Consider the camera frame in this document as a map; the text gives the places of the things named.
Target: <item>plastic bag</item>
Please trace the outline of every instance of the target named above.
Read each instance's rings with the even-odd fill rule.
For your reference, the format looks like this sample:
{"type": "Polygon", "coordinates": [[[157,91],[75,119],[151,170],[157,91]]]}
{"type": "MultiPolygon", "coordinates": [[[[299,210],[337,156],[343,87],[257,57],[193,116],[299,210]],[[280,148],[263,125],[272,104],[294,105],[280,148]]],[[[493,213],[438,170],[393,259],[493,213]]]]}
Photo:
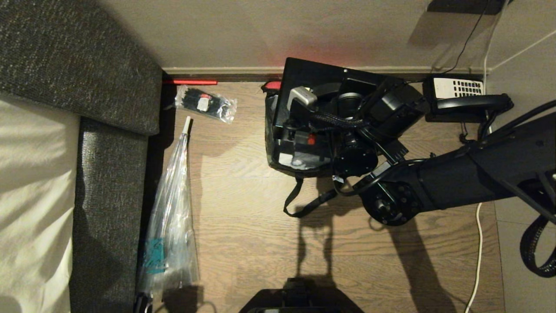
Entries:
{"type": "Polygon", "coordinates": [[[175,105],[177,108],[219,119],[232,124],[237,110],[236,99],[226,99],[220,95],[208,94],[200,89],[189,88],[187,85],[177,87],[175,105]]]}
{"type": "Polygon", "coordinates": [[[151,298],[160,297],[164,290],[182,288],[199,280],[188,177],[190,125],[188,116],[158,184],[149,220],[138,292],[151,298]]]}

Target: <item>gray sofa cushion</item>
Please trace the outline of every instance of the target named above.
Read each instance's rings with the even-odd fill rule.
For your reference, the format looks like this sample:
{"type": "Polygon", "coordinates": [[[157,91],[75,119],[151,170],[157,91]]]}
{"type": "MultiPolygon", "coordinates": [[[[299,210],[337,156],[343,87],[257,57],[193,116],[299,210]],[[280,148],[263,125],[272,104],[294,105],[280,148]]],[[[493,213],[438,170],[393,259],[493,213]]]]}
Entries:
{"type": "Polygon", "coordinates": [[[94,0],[0,1],[0,92],[158,132],[162,70],[94,0]]]}
{"type": "Polygon", "coordinates": [[[73,214],[74,313],[131,312],[147,137],[82,118],[73,214]]]}

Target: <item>white fabric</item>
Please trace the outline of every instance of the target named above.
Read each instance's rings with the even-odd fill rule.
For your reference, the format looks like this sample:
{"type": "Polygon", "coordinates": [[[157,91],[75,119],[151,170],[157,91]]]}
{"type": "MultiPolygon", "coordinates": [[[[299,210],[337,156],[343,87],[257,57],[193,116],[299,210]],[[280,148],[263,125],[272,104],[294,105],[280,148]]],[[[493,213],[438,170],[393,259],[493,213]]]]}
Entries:
{"type": "Polygon", "coordinates": [[[0,311],[70,310],[79,116],[0,96],[0,311]]]}

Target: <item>wooden floor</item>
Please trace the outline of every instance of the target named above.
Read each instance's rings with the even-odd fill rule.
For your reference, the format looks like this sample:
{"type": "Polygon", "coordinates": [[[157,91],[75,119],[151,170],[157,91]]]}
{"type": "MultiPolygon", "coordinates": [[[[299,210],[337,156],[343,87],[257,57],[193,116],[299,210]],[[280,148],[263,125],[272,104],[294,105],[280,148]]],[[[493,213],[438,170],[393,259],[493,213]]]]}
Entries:
{"type": "MultiPolygon", "coordinates": [[[[176,139],[185,117],[194,118],[189,156],[204,302],[199,312],[238,312],[259,290],[281,288],[298,272],[334,282],[365,312],[463,312],[475,279],[475,205],[423,213],[401,227],[371,220],[358,197],[337,197],[302,220],[288,217],[282,207],[295,180],[267,165],[261,85],[202,88],[238,100],[232,125],[176,113],[176,139]]],[[[422,158],[460,147],[459,133],[459,124],[422,120],[401,141],[408,158],[422,158]]],[[[292,205],[330,187],[328,179],[307,179],[292,205]]],[[[473,311],[503,312],[492,203],[483,204],[481,223],[483,263],[473,311]]]]}

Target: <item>wall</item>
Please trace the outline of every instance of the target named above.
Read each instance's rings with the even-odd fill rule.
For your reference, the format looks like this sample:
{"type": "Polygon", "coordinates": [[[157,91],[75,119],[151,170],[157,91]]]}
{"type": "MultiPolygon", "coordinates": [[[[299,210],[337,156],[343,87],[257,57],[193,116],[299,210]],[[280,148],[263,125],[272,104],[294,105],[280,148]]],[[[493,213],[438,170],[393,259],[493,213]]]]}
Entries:
{"type": "MultiPolygon", "coordinates": [[[[513,109],[497,119],[498,126],[556,99],[555,21],[554,16],[541,16],[534,21],[516,21],[511,16],[504,16],[500,21],[500,26],[527,33],[537,44],[494,67],[488,76],[489,93],[506,92],[515,103],[513,109]],[[534,25],[552,25],[552,29],[532,32],[534,25]]],[[[502,40],[508,39],[497,37],[493,45],[500,47],[502,40]]],[[[556,279],[532,274],[519,255],[521,236],[538,213],[518,198],[496,201],[495,206],[507,312],[556,312],[556,279]]],[[[537,249],[537,264],[544,262],[556,246],[556,227],[550,223],[548,227],[537,249]]]]}
{"type": "MultiPolygon", "coordinates": [[[[373,71],[429,72],[452,67],[477,15],[426,12],[428,0],[100,0],[174,72],[280,72],[288,56],[373,71]]],[[[533,33],[553,29],[556,8],[547,1],[517,0],[516,22],[543,18],[533,33]]],[[[482,67],[489,27],[485,16],[458,68],[482,67]]],[[[531,36],[509,23],[493,47],[498,64],[529,46],[531,36]]]]}

